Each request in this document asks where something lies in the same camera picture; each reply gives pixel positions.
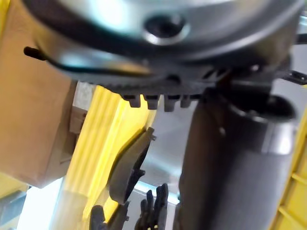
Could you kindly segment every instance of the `black plastic part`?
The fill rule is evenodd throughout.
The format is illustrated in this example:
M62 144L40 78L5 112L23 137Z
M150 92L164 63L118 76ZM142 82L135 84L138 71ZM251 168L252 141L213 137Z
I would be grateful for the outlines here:
M108 230L105 220L104 209L100 205L94 206L91 211L90 230Z
M296 45L306 45L307 44L307 34L298 34Z
M307 85L307 75L297 71L292 71L290 75L283 78L299 85Z
M120 205L115 213L113 214L111 220L108 222L108 230L122 230L126 221L129 220L127 216L129 202L124 205Z
M141 106L140 95L123 95L122 98L129 101L132 108L140 108Z
M181 108L189 108L191 105L191 99L188 96L183 96L183 99L180 102L180 107Z
M285 189L292 155L264 153L256 139L266 140L259 132L266 122L233 113L233 107L211 100L211 95L205 95L207 102L199 102L192 119L179 182L181 207L176 226L179 230L268 229ZM293 138L287 140L293 144L293 107L286 103L281 114L274 106L267 110L257 104L253 108L255 101L249 97L241 102L236 107L243 111L275 114L267 123L271 127L281 121L289 125Z
M46 61L46 57L44 56L44 54L39 49L36 48L31 48L27 46L24 48L24 54L31 58L35 58L41 61Z
M110 197L119 204L125 204L138 180L145 175L140 167L153 138L154 129L148 128L124 152L115 164L109 180Z
M165 95L164 96L164 111L174 111L175 104L181 99L181 95Z

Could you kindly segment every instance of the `shiny metal surface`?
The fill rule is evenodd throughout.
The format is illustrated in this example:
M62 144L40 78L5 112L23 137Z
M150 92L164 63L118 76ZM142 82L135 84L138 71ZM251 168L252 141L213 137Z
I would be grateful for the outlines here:
M108 69L139 74L148 74L149 70L128 58L93 49L43 26L34 24L37 45L52 61L67 68Z
M150 16L178 13L190 25L187 41L216 39L246 25L280 0L58 0L67 9L114 33L140 39Z

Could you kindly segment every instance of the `yellow plastic panel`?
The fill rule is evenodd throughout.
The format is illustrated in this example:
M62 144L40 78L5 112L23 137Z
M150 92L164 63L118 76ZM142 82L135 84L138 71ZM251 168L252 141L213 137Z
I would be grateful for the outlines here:
M52 228L88 229L95 204L104 207L106 221L118 204L109 197L107 182L118 154L153 121L154 112L131 108L118 94L97 86L63 185Z
M6 13L10 4L10 0L0 0L0 36L4 28Z
M297 132L289 182L272 230L307 230L307 110Z
M16 191L27 191L28 185L0 173L0 198L3 198Z

